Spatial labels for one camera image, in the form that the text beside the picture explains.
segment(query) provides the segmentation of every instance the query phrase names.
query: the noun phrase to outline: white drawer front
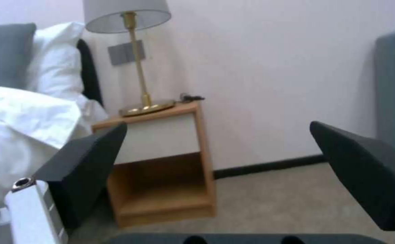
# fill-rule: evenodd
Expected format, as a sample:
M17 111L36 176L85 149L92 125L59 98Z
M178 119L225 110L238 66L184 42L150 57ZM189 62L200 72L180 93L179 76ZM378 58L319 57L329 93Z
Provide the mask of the white drawer front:
M200 151L193 114L128 125L115 164Z

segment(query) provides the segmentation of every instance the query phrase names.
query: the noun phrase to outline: carpet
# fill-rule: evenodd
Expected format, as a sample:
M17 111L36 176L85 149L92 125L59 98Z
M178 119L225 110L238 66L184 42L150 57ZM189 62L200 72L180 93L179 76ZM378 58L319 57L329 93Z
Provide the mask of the carpet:
M322 163L216 181L217 216L119 230L106 197L71 234L70 244L121 233L356 233L395 242L380 230Z

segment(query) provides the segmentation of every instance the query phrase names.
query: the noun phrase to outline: white bedding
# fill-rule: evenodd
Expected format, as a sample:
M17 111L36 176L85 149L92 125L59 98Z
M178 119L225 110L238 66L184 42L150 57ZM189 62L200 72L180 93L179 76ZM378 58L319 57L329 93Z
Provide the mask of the white bedding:
M91 134L91 124L106 114L89 104L82 114L74 101L0 87L0 204L13 182L31 176L70 139Z

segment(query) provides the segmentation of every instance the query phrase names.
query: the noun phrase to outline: lamp shade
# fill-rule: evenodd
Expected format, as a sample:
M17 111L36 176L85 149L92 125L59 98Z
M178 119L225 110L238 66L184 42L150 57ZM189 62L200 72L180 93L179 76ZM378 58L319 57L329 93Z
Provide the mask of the lamp shade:
M127 32L120 16L137 14L136 29L160 25L171 18L166 0L83 0L86 29L96 33Z

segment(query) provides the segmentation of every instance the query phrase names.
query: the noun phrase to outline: light switch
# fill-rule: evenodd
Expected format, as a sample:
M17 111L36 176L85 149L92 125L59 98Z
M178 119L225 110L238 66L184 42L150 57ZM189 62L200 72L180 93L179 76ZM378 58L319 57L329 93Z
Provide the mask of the light switch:
M143 42L141 40L137 41L137 50L139 51L140 59L144 60L146 55ZM131 43L109 46L108 53L110 55L110 61L112 62L112 65L120 65L123 63L134 62L136 60L133 54L133 47Z

